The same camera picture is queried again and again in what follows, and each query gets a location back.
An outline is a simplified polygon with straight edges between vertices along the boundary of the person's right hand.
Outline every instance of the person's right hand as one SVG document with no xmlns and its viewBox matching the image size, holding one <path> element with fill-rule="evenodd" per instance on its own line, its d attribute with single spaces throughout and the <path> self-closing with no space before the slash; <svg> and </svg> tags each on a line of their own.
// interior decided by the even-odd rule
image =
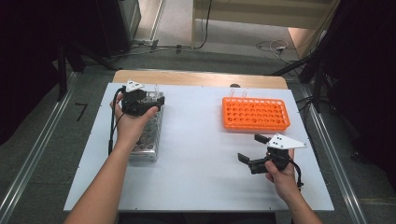
<svg viewBox="0 0 396 224">
<path fill-rule="evenodd" d="M 158 107 L 153 106 L 140 117 L 130 116 L 123 114 L 121 111 L 119 102 L 122 100 L 122 97 L 122 94 L 117 96 L 114 108 L 116 120 L 118 121 L 116 144 L 121 146 L 118 148 L 127 148 L 128 150 L 132 150 L 136 142 L 139 140 L 146 123 L 157 113 Z"/>
<path fill-rule="evenodd" d="M 294 158 L 294 149 L 289 150 L 289 155 Z M 283 201 L 287 202 L 293 195 L 300 193 L 294 177 L 294 166 L 291 163 L 285 170 L 278 171 L 273 162 L 267 161 L 265 168 L 268 171 L 265 177 L 275 184 L 276 193 Z"/>
</svg>

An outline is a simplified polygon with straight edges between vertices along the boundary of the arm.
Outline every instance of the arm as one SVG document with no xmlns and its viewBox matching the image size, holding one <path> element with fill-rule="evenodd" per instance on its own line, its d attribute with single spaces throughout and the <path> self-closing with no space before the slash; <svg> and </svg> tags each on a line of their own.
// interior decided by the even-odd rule
<svg viewBox="0 0 396 224">
<path fill-rule="evenodd" d="M 294 151 L 290 150 L 289 154 L 290 157 L 293 158 Z M 289 163 L 282 172 L 279 172 L 271 161 L 266 162 L 265 167 L 268 170 L 265 176 L 275 184 L 276 193 L 288 205 L 293 222 L 295 224 L 321 223 L 318 216 L 312 211 L 300 190 L 297 188 L 293 165 Z"/>
<path fill-rule="evenodd" d="M 154 106 L 139 118 L 126 114 L 122 116 L 118 105 L 121 99 L 120 94 L 115 115 L 116 119 L 121 119 L 117 124 L 118 136 L 114 149 L 64 223 L 114 223 L 116 219 L 129 155 L 146 123 L 157 112 Z"/>
</svg>

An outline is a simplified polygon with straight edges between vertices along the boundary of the black curtain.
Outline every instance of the black curtain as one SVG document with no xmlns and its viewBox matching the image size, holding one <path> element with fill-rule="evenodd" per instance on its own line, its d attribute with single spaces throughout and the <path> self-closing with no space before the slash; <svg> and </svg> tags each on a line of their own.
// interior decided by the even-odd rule
<svg viewBox="0 0 396 224">
<path fill-rule="evenodd" d="M 57 1 L 0 3 L 0 145 L 59 80 Z"/>
<path fill-rule="evenodd" d="M 358 133 L 355 148 L 396 189 L 396 3 L 342 3 L 351 8 L 323 54 L 325 73 L 336 80 L 328 95 Z"/>
</svg>

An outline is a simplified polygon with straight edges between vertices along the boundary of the orange test tube rack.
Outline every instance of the orange test tube rack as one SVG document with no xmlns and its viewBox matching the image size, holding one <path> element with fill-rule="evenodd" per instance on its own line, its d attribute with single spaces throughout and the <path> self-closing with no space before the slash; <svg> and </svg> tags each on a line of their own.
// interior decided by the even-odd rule
<svg viewBox="0 0 396 224">
<path fill-rule="evenodd" d="M 290 126 L 285 104 L 277 99 L 224 97 L 222 113 L 226 129 L 284 131 Z"/>
</svg>

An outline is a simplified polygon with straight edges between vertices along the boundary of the white tabletop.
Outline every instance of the white tabletop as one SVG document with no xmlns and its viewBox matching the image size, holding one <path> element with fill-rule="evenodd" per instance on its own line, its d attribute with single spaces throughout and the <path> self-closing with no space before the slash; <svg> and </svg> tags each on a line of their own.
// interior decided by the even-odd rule
<svg viewBox="0 0 396 224">
<path fill-rule="evenodd" d="M 82 155 L 64 210 L 70 211 L 107 158 L 111 109 L 109 102 L 120 83 L 109 83 L 92 133 Z M 145 91 L 154 91 L 146 85 Z M 258 212 L 288 210 L 274 185 L 263 174 L 252 175 L 237 159 L 265 156 L 265 145 L 252 133 L 225 130 L 221 99 L 230 88 L 160 85 L 164 92 L 163 123 L 157 162 L 130 161 L 119 205 L 120 211 L 145 212 Z M 301 167 L 302 194 L 317 211 L 333 210 L 332 201 L 289 90 L 235 89 L 234 96 L 281 99 L 290 117 L 287 137 L 308 144 L 295 150 Z"/>
</svg>

